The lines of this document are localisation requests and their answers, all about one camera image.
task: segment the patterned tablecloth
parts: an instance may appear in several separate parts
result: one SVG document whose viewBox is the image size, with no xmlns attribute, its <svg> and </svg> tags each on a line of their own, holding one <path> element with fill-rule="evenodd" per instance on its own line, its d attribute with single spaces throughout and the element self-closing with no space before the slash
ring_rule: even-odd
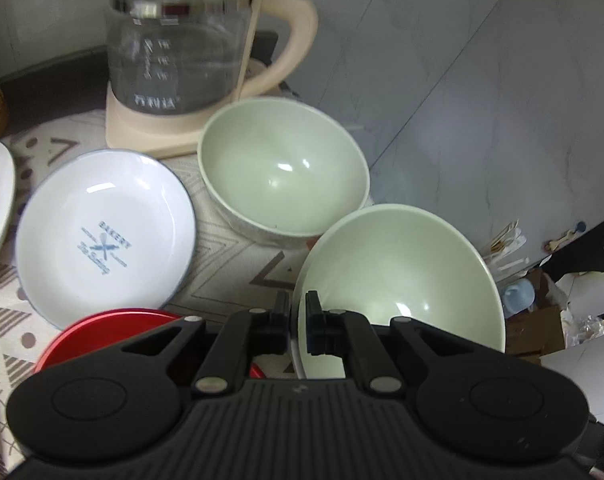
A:
<svg viewBox="0 0 604 480">
<path fill-rule="evenodd" d="M 104 111 L 42 124 L 5 143 L 15 159 L 17 184 L 15 212 L 0 254 L 0 478 L 24 459 L 6 425 L 6 401 L 59 333 L 31 307 L 20 288 L 14 256 L 17 224 L 47 174 L 82 153 L 106 147 Z M 194 260 L 167 310 L 223 322 L 238 310 L 270 308 L 278 290 L 293 290 L 308 250 L 267 248 L 241 237 L 214 211 L 195 156 L 163 163 L 186 186 L 197 217 Z M 293 377 L 288 356 L 261 356 L 256 361 L 270 377 Z"/>
</svg>

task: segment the red plate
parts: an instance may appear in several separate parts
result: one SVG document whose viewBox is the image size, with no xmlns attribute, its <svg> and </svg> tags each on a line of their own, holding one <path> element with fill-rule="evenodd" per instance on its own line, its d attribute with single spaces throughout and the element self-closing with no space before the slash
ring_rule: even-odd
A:
<svg viewBox="0 0 604 480">
<path fill-rule="evenodd" d="M 109 310 L 80 319 L 59 334 L 38 359 L 35 371 L 63 363 L 74 357 L 124 341 L 129 337 L 157 328 L 180 316 L 162 310 L 124 308 Z M 264 379 L 264 372 L 251 365 L 249 376 Z"/>
</svg>

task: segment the glass kettle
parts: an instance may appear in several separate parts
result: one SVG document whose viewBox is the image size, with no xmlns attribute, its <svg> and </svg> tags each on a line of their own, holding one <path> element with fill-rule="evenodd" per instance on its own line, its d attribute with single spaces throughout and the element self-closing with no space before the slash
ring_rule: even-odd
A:
<svg viewBox="0 0 604 480">
<path fill-rule="evenodd" d="M 260 12 L 287 20 L 291 34 L 278 59 L 245 80 Z M 308 0 L 111 0 L 111 89 L 144 114 L 197 113 L 277 86 L 304 59 L 316 31 Z"/>
</svg>

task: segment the bakery logo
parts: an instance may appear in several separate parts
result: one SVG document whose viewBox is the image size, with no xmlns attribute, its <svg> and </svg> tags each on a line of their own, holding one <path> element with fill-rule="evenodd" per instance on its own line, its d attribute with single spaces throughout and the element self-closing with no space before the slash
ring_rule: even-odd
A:
<svg viewBox="0 0 604 480">
<path fill-rule="evenodd" d="M 93 243 L 80 241 L 77 248 L 102 271 L 103 276 L 111 272 L 109 266 L 112 262 L 116 262 L 125 268 L 128 267 L 122 259 L 124 255 L 121 250 L 130 248 L 131 243 L 106 222 L 100 222 L 98 227 L 101 231 L 99 240 L 89 229 L 82 227 L 82 233 Z"/>
</svg>

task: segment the crossed utensils logo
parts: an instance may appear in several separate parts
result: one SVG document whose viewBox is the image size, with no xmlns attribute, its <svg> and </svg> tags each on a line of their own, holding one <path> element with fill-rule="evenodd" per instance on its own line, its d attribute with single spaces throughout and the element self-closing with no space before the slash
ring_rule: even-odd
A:
<svg viewBox="0 0 604 480">
<path fill-rule="evenodd" d="M 94 246 L 91 246 L 90 248 L 93 251 L 103 251 L 104 252 L 104 261 L 107 260 L 106 251 L 113 251 L 115 249 L 120 248 L 120 246 L 106 243 L 106 233 L 100 233 L 100 241 L 102 242 L 101 245 L 94 245 Z"/>
</svg>

